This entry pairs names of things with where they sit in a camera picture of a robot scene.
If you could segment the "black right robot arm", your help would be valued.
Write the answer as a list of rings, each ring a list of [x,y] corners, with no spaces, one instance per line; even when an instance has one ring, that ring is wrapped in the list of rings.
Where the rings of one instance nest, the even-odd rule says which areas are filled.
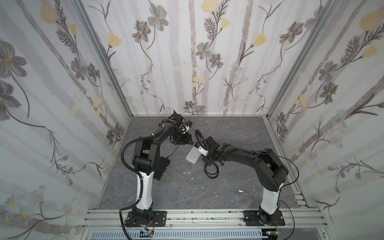
[[[268,148],[252,151],[228,144],[219,145],[212,137],[199,141],[199,145],[205,150],[202,153],[203,161],[208,166],[229,161],[254,169],[263,187],[262,202],[257,213],[258,222],[268,226],[277,221],[281,189],[289,174],[282,157]]]

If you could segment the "white rectangular device box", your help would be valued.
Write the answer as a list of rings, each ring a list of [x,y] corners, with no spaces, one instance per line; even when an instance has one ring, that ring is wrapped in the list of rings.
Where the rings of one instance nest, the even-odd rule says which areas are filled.
[[[202,154],[200,153],[199,149],[196,147],[192,147],[192,149],[189,151],[189,153],[186,156],[186,160],[191,163],[195,164],[198,160],[202,159]]]

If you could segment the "black power adapter with cable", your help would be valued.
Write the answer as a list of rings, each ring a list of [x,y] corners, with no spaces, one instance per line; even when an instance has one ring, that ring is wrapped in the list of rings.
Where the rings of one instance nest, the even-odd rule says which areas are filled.
[[[173,152],[170,154],[170,155],[168,155],[167,156],[167,159],[169,159],[176,151],[177,151],[177,149],[179,148],[179,146],[177,146],[174,150],[173,150]]]

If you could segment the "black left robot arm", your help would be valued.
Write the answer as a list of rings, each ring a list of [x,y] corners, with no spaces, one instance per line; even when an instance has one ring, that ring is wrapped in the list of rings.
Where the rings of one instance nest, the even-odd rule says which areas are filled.
[[[192,145],[192,135],[188,130],[192,121],[173,112],[168,118],[158,124],[158,128],[151,134],[128,142],[121,149],[122,164],[137,176],[138,187],[136,201],[119,209],[119,218],[126,239],[130,240],[127,227],[129,219],[123,219],[123,211],[131,210],[130,220],[134,224],[148,226],[153,221],[153,180],[160,180],[170,163],[168,158],[161,157],[161,145],[169,139],[172,144]]]

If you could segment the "black network switch box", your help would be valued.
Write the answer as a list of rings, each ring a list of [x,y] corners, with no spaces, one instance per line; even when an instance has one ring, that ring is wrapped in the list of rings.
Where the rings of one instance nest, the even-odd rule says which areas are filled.
[[[158,161],[157,166],[155,168],[155,180],[160,181],[170,162],[171,161],[168,158],[160,157],[160,160]]]

